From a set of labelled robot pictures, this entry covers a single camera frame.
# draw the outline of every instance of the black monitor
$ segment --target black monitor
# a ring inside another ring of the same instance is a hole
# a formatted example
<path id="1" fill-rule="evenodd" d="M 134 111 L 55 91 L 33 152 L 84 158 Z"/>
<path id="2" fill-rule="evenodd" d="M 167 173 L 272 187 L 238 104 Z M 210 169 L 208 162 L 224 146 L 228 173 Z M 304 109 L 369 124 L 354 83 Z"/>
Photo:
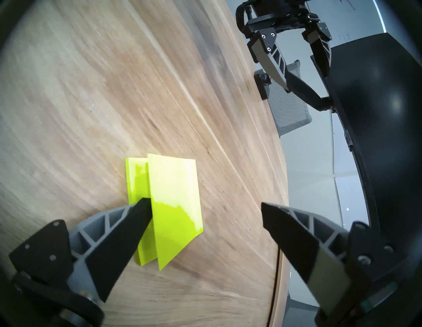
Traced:
<path id="1" fill-rule="evenodd" d="M 332 48 L 323 82 L 350 134 L 370 225 L 419 261 L 422 67 L 383 33 Z"/>

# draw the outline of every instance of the wood grain surface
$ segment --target wood grain surface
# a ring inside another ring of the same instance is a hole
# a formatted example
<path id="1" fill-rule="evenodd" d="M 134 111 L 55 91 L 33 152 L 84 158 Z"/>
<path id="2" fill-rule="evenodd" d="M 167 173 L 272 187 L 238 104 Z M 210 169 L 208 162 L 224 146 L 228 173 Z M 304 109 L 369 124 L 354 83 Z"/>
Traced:
<path id="1" fill-rule="evenodd" d="M 104 324 L 266 326 L 278 249 L 260 203 L 287 205 L 288 191 L 253 72 L 224 1 L 36 1 L 0 56 L 7 274 L 46 223 L 127 204 L 126 157 L 192 158 L 204 233 L 162 271 L 131 261 Z"/>

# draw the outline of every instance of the folded sticky note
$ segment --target folded sticky note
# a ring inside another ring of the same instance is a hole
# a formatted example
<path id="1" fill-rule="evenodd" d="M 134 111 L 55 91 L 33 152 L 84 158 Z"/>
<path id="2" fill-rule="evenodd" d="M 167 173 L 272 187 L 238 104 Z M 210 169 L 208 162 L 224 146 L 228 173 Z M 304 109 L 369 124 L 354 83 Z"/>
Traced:
<path id="1" fill-rule="evenodd" d="M 127 158 L 126 180 L 129 204 L 137 203 L 143 197 L 151 197 L 149 190 L 148 159 Z M 157 258 L 153 219 L 149 222 L 135 255 L 141 265 Z"/>
<path id="2" fill-rule="evenodd" d="M 194 159 L 148 154 L 148 173 L 161 270 L 204 231 L 196 163 Z"/>

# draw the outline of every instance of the screw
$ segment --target screw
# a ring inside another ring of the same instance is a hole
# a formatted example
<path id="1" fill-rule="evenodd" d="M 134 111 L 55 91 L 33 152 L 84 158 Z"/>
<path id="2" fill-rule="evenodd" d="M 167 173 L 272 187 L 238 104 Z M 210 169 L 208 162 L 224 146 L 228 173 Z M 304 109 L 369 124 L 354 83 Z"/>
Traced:
<path id="1" fill-rule="evenodd" d="M 388 245 L 388 244 L 384 246 L 384 250 L 388 251 L 390 253 L 394 252 L 394 248 L 391 245 Z"/>
<path id="2" fill-rule="evenodd" d="M 362 264 L 362 265 L 370 265 L 372 263 L 372 260 L 370 257 L 361 254 L 360 256 L 357 257 L 357 260 Z"/>

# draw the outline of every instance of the sticky note pad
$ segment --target sticky note pad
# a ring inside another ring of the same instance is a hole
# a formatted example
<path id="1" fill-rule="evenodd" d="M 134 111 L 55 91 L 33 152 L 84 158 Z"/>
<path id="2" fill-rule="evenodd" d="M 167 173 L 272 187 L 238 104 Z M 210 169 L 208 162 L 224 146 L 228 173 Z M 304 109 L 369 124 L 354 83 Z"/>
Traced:
<path id="1" fill-rule="evenodd" d="M 160 270 L 204 231 L 194 159 L 148 154 L 151 208 Z"/>
<path id="2" fill-rule="evenodd" d="M 151 197 L 149 189 L 148 159 L 127 158 L 126 180 L 129 204 L 137 203 L 143 197 Z M 138 256 L 141 265 L 157 258 L 153 219 L 149 222 L 148 227 L 139 242 L 135 255 Z"/>

